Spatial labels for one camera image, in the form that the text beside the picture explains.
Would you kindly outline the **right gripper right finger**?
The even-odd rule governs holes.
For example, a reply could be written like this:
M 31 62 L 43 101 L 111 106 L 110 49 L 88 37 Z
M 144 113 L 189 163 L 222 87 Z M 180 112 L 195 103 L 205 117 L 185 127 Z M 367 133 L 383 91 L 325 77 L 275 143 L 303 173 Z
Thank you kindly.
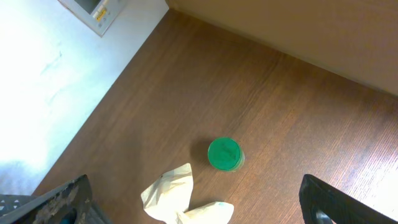
M 305 224 L 397 224 L 311 174 L 305 174 L 299 190 Z

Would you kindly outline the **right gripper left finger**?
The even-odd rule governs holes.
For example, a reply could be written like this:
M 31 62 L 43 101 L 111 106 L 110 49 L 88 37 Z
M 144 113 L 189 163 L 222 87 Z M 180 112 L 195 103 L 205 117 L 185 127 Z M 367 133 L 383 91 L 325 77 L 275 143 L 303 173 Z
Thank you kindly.
M 81 175 L 1 216 L 1 224 L 85 223 L 92 198 L 88 176 Z

